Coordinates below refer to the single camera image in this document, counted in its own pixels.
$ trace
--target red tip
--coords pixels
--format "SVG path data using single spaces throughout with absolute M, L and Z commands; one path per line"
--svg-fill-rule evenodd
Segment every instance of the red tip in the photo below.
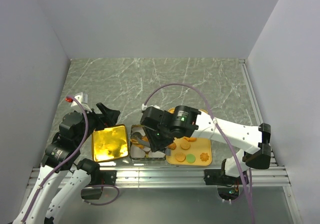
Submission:
M 68 103 L 72 103 L 72 102 L 73 102 L 72 98 L 65 98 L 65 100 L 66 100 Z

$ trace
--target metal frame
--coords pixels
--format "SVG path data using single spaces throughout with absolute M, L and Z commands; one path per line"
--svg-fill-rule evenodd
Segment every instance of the metal frame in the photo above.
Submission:
M 256 96 L 254 94 L 254 89 L 252 87 L 250 77 L 249 77 L 249 74 L 247 71 L 247 66 L 245 63 L 246 63 L 245 59 L 239 60 L 239 64 L 241 65 L 241 68 L 242 68 L 242 74 L 243 74 L 243 77 L 245 78 L 244 80 L 245 80 L 245 84 L 247 86 L 246 88 L 248 90 L 251 105 L 253 107 L 255 119 L 256 119 L 257 123 L 259 124 L 259 123 L 263 122 L 263 119 L 262 119 L 261 112 L 259 110 L 258 102 L 257 102 Z M 289 211 L 290 211 L 293 223 L 294 224 L 302 224 L 303 221 L 302 221 L 302 218 L 300 215 L 300 211 L 299 211 L 296 199 L 294 197 L 294 193 L 293 193 L 290 181 L 289 181 L 288 186 L 283 187 L 283 191 L 284 191 L 286 201 L 288 203 L 288 207 L 289 207 Z
M 117 170 L 116 186 L 119 188 L 212 188 L 204 182 L 202 168 L 100 168 Z M 27 189 L 35 186 L 39 169 L 33 169 Z M 66 175 L 59 188 L 67 184 L 72 173 Z M 253 170 L 252 183 L 254 187 L 290 186 L 285 167 L 270 167 L 268 170 Z

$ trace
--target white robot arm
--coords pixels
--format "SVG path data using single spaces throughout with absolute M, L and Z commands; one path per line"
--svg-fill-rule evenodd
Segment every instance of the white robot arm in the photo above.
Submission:
M 205 112 L 187 106 L 177 106 L 174 113 L 150 106 L 144 112 L 140 123 L 150 141 L 153 152 L 163 150 L 174 138 L 207 138 L 225 143 L 217 129 L 217 123 L 233 146 L 240 148 L 236 154 L 241 169 L 268 169 L 271 159 L 269 145 L 271 128 L 269 124 L 245 126 L 218 118 L 211 118 Z M 235 159 L 225 159 L 221 165 L 224 175 L 239 177 Z
M 61 181 L 80 155 L 80 147 L 86 138 L 94 130 L 114 126 L 120 114 L 119 111 L 108 109 L 102 103 L 96 104 L 102 112 L 96 114 L 88 107 L 88 99 L 83 93 L 66 100 L 71 102 L 71 107 L 76 111 L 63 117 L 59 132 L 45 149 L 40 173 L 30 197 L 11 224 L 59 223 L 66 207 L 80 195 L 83 188 L 100 176 L 99 164 L 83 159 L 78 163 L 70 181 L 57 194 Z

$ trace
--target gray marble table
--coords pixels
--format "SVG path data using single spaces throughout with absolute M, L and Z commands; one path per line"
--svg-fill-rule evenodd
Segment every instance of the gray marble table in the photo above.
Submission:
M 111 109 L 120 110 L 118 123 L 125 124 L 128 132 L 141 118 L 141 104 L 160 85 L 172 82 L 189 83 L 198 88 L 209 100 L 213 114 L 221 119 L 243 125 L 256 125 L 241 65 L 237 59 L 215 58 L 97 58 L 74 59 L 66 77 L 56 110 L 49 144 L 58 131 L 63 116 L 72 111 L 64 102 L 66 95 L 85 92 L 89 106 L 96 108 L 102 102 Z M 154 95 L 148 103 L 163 109 L 187 105 L 205 109 L 204 102 L 193 91 L 180 86 L 167 87 Z M 231 157 L 226 144 L 212 142 L 212 164 L 220 166 Z M 78 158 L 92 158 L 91 138 L 81 148 Z M 116 166 L 132 166 L 129 159 L 115 162 Z M 166 161 L 144 162 L 146 166 L 171 166 Z

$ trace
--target purple cable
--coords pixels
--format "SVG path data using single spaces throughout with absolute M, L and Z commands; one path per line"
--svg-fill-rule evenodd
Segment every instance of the purple cable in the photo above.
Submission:
M 93 205 L 93 206 L 104 206 L 104 205 L 107 205 L 107 204 L 110 204 L 110 203 L 113 203 L 120 195 L 120 190 L 119 188 L 117 188 L 116 186 L 112 186 L 112 185 L 106 185 L 106 184 L 103 184 L 103 185 L 92 185 L 92 186 L 87 186 L 87 187 L 91 187 L 91 188 L 101 188 L 101 187 L 110 187 L 110 188 L 114 188 L 117 190 L 117 195 L 115 198 L 113 198 L 111 201 L 109 202 L 106 202 L 106 203 L 91 203 L 87 200 L 84 200 L 85 203 L 88 203 L 90 205 Z
M 157 88 L 155 91 L 153 91 L 149 97 L 146 99 L 146 101 L 144 102 L 144 105 L 147 105 L 148 101 L 150 100 L 150 98 L 156 93 L 158 92 L 160 89 L 164 88 L 164 87 L 168 87 L 168 86 L 173 86 L 173 85 L 178 85 L 178 86 L 184 86 L 184 87 L 188 87 L 188 88 L 191 88 L 193 89 L 195 92 L 197 92 L 197 94 L 199 94 L 201 96 L 201 98 L 203 99 L 205 105 L 206 105 L 206 108 L 207 108 L 207 111 L 208 111 L 208 114 L 210 115 L 210 117 L 213 119 L 214 118 L 214 115 L 211 111 L 211 107 L 210 107 L 210 104 L 209 102 L 207 101 L 206 97 L 195 87 L 189 85 L 189 84 L 184 84 L 184 83 L 169 83 L 169 84 L 164 84 L 164 85 L 161 85 L 159 88 Z M 248 202 L 248 206 L 249 206 L 249 210 L 250 210 L 250 214 L 251 214 L 251 222 L 254 224 L 255 223 L 255 212 L 254 212 L 254 208 L 252 206 L 252 200 L 251 200 L 251 196 L 249 194 L 249 191 L 248 191 L 248 188 L 247 188 L 247 183 L 245 181 L 245 177 L 244 177 L 244 174 L 242 172 L 242 168 L 240 166 L 240 163 L 239 163 L 239 160 L 237 158 L 237 155 L 236 155 L 236 152 L 229 140 L 229 138 L 225 135 L 225 133 L 223 132 L 223 130 L 221 129 L 221 127 L 219 126 L 219 124 L 217 123 L 216 125 L 216 128 L 219 130 L 219 132 L 221 133 L 222 137 L 224 138 L 224 140 L 226 141 L 226 143 L 228 144 L 231 152 L 232 152 L 232 155 L 233 155 L 233 158 L 234 158 L 234 161 L 236 163 L 236 167 L 239 171 L 239 174 L 240 174 L 240 179 L 241 179 L 241 182 L 242 182 L 242 186 L 243 186 L 243 192 L 245 194 L 245 197 L 247 199 L 247 202 Z
M 81 109 L 81 112 L 84 116 L 84 122 L 85 122 L 85 130 L 84 130 L 84 135 L 83 135 L 83 138 L 79 144 L 79 146 L 77 147 L 77 149 L 68 157 L 66 158 L 63 162 L 61 162 L 58 166 L 56 166 L 51 172 L 49 172 L 49 174 L 43 179 L 43 181 L 40 183 L 40 187 L 43 187 L 44 184 L 46 183 L 46 181 L 51 177 L 51 175 L 53 173 L 55 173 L 56 170 L 58 170 L 60 167 L 62 167 L 66 162 L 68 162 L 72 157 L 74 157 L 76 155 L 76 153 L 80 150 L 81 146 L 85 143 L 86 139 L 87 139 L 87 135 L 88 135 L 88 129 L 89 129 L 89 123 L 88 123 L 88 118 L 87 118 L 87 114 L 86 114 L 86 111 L 85 109 L 83 108 L 83 106 L 79 103 L 78 100 L 75 99 L 75 97 L 73 96 L 67 96 L 67 98 L 71 98 L 74 102 L 76 102 L 76 104 L 79 106 L 79 108 Z M 34 196 L 32 197 L 32 200 L 30 202 L 30 205 L 27 209 L 27 211 L 25 212 L 25 215 L 24 217 L 22 218 L 21 222 L 22 223 L 25 223 L 31 210 L 32 210 L 32 207 L 34 206 L 35 202 L 36 202 L 36 199 L 40 193 L 41 189 L 37 189 Z
M 249 176 L 250 176 L 250 188 L 249 188 L 249 193 L 250 193 L 250 197 L 251 197 L 251 202 L 252 202 L 252 172 L 251 172 L 251 168 L 249 168 Z M 240 195 L 236 198 L 236 199 L 234 199 L 234 200 L 232 200 L 231 202 L 232 203 L 235 203 L 236 201 L 238 201 L 242 196 L 244 195 L 244 191 L 242 190 L 242 192 L 240 193 Z
M 250 187 L 249 187 L 249 192 L 250 192 L 250 196 L 251 196 L 251 203 L 252 203 L 252 171 L 251 171 L 251 168 L 249 168 L 249 176 L 250 176 Z

